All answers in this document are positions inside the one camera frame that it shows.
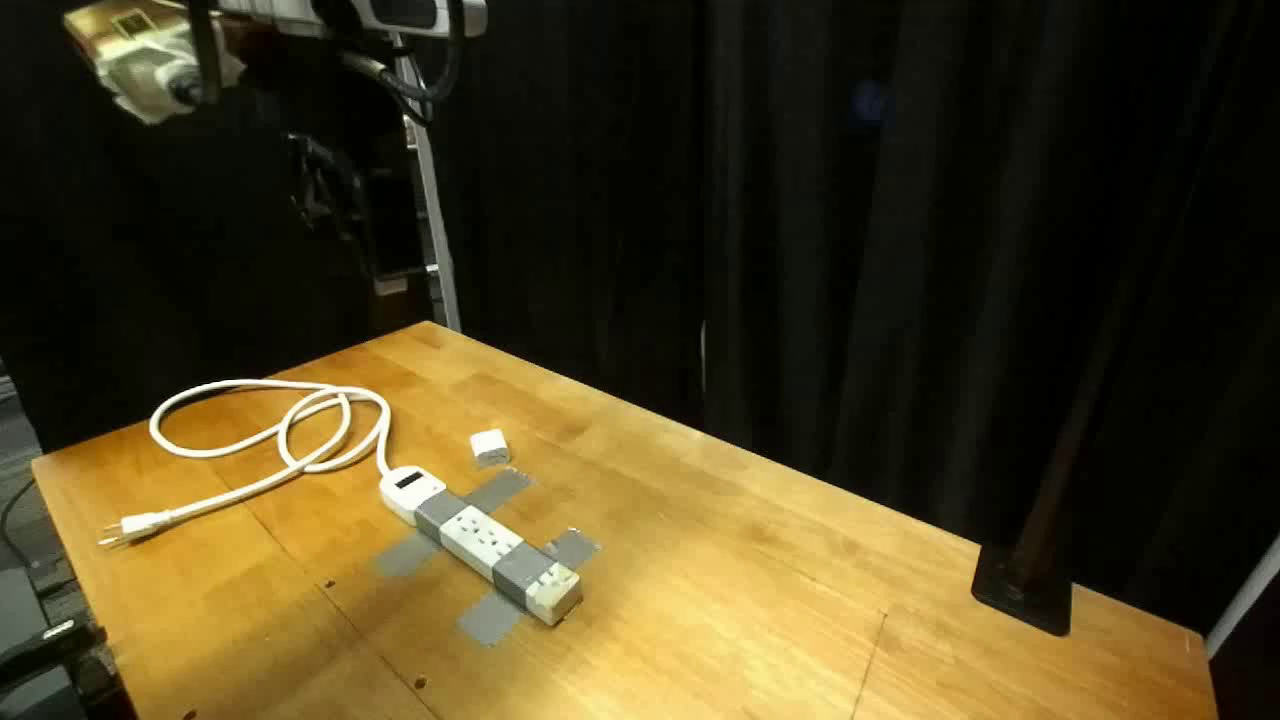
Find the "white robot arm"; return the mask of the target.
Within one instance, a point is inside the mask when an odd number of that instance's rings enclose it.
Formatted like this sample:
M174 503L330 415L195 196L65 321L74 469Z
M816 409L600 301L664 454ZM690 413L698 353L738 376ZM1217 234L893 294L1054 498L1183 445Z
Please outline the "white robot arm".
M459 86L463 46L487 32L487 0L81 0L65 32L142 124L238 89L250 32L330 40L355 77L424 117Z

